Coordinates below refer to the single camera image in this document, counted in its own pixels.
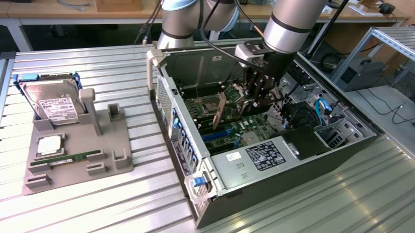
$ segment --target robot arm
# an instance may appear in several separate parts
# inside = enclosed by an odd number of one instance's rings
[[[232,29],[239,11],[233,0],[219,0],[207,30],[227,32]],[[157,42],[157,49],[185,48],[193,46],[192,33],[200,28],[215,0],[164,0],[163,3],[163,33]]]
[[[176,9],[169,6],[169,1],[189,2]],[[192,31],[200,28],[201,22],[204,30],[229,30],[237,19],[235,2],[236,0],[165,0],[159,49],[192,46]],[[207,41],[216,50],[237,59],[244,68],[243,88],[249,103],[243,104],[241,113],[264,112],[271,103],[284,99],[272,90],[287,72],[325,3],[327,0],[276,0],[263,39],[236,45],[235,56]]]

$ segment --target hard drive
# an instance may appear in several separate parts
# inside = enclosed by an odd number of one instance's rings
[[[85,113],[79,99],[81,89],[79,75],[24,74],[13,76],[14,86],[29,102],[37,119],[49,119],[53,125],[79,122],[77,115]]]

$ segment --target green circuit board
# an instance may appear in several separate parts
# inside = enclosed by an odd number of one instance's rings
[[[241,97],[244,97],[241,89],[237,90],[232,84],[223,93],[227,96],[227,103],[236,102]],[[184,100],[184,103],[192,118],[215,115],[219,104],[219,95],[215,94],[187,99]]]
[[[239,121],[224,125],[224,128],[231,129],[229,135],[207,141],[208,149],[228,143],[235,143],[235,148],[244,147],[248,144],[269,139],[275,133],[275,129],[261,115],[243,117]],[[256,140],[251,136],[252,142],[249,142],[251,140],[247,141],[244,138],[245,133],[255,135]]]
[[[232,84],[223,93],[227,97],[227,106],[244,98],[241,89]],[[225,136],[204,140],[212,155],[267,140],[276,132],[263,114],[240,117],[236,112],[227,111],[232,108],[224,111],[221,117],[221,120],[228,121],[228,123],[221,123],[219,129],[213,131],[209,125],[212,125],[219,101],[217,94],[184,100],[192,118],[203,119],[204,127],[199,130],[201,138],[225,133]]]

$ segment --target motherboard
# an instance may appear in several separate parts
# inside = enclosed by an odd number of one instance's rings
[[[245,100],[245,95],[236,84],[227,86],[221,93],[225,96],[227,108],[223,110],[221,121],[215,130],[212,120],[219,109],[220,94],[184,100],[189,114],[197,124],[201,139],[212,155],[259,143],[269,139],[276,132],[265,115],[240,115],[236,106],[239,101]]]

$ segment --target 3d printed holder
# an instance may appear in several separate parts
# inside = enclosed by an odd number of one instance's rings
[[[81,89],[79,97],[88,113],[77,115],[77,123],[53,126],[49,119],[33,120],[24,195],[133,169],[124,110],[119,104],[108,104],[96,111],[92,88]],[[58,149],[38,153],[40,140],[53,136],[60,137]]]

